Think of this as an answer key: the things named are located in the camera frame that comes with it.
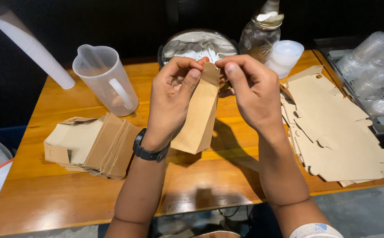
black wall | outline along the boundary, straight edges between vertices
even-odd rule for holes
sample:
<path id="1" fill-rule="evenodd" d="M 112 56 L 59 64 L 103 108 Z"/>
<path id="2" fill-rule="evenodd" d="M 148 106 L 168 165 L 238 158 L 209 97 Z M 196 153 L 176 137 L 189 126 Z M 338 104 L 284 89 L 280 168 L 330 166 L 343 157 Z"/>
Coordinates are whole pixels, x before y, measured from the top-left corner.
<path id="1" fill-rule="evenodd" d="M 82 44 L 115 48 L 122 58 L 156 56 L 181 30 L 208 28 L 239 41 L 264 0 L 9 0 L 4 2 L 64 67 Z M 281 39 L 384 31 L 384 0 L 281 0 Z M 0 127 L 26 125 L 47 75 L 0 31 Z"/>

plastic measuring jug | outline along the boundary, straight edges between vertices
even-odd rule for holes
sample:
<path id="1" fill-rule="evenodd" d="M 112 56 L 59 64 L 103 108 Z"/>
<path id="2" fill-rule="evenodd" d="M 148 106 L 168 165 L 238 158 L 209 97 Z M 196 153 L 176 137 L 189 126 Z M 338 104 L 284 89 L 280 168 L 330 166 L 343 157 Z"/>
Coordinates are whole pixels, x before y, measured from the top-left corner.
<path id="1" fill-rule="evenodd" d="M 72 67 L 110 112 L 127 116 L 136 110 L 138 98 L 113 48 L 81 45 Z"/>

wooden table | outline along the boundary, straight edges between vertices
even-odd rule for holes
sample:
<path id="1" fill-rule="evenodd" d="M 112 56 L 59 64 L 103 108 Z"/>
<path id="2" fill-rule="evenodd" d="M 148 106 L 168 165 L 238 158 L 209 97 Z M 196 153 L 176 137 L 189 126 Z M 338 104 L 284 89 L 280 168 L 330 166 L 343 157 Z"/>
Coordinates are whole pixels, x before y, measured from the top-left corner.
<path id="1" fill-rule="evenodd" d="M 321 62 L 313 51 L 306 50 L 290 75 L 313 65 Z M 124 67 L 140 101 L 136 112 L 125 118 L 146 127 L 151 81 L 158 73 L 158 63 L 125 63 Z M 0 193 L 0 235 L 99 224 L 113 217 L 123 181 L 69 172 L 44 159 L 43 141 L 58 122 L 107 112 L 83 81 L 72 70 L 69 73 L 76 80 L 72 89 L 63 90 L 48 77 L 38 99 Z M 332 80 L 326 69 L 323 74 Z M 195 155 L 170 151 L 156 216 L 265 201 L 257 159 L 257 133 L 243 121 L 235 97 L 219 99 L 211 148 Z M 297 158 L 296 162 L 311 195 L 384 185 L 380 179 L 343 188 L 308 174 Z"/>

jug handle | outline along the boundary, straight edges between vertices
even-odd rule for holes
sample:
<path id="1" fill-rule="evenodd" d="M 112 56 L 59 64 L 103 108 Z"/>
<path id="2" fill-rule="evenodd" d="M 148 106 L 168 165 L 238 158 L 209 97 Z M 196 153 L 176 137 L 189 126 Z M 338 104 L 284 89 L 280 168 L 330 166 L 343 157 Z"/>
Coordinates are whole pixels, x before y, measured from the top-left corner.
<path id="1" fill-rule="evenodd" d="M 132 109 L 133 103 L 132 100 L 130 100 L 129 95 L 127 95 L 125 89 L 121 86 L 121 84 L 117 81 L 117 79 L 111 79 L 109 81 L 110 85 L 113 87 L 113 89 L 119 94 L 121 99 L 124 102 L 124 107 L 126 107 L 127 110 Z"/>

black watch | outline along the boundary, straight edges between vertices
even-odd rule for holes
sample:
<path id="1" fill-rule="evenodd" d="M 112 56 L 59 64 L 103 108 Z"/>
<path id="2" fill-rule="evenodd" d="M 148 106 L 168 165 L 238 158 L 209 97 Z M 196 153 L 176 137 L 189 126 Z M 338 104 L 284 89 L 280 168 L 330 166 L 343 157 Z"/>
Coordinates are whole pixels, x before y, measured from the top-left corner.
<path id="1" fill-rule="evenodd" d="M 145 132 L 146 128 L 143 128 L 142 131 L 140 131 L 139 134 L 136 136 L 135 143 L 133 143 L 133 153 L 143 160 L 156 160 L 157 162 L 160 162 L 167 156 L 168 148 L 170 147 L 170 142 L 164 149 L 160 151 L 147 151 L 146 149 L 140 146 Z"/>

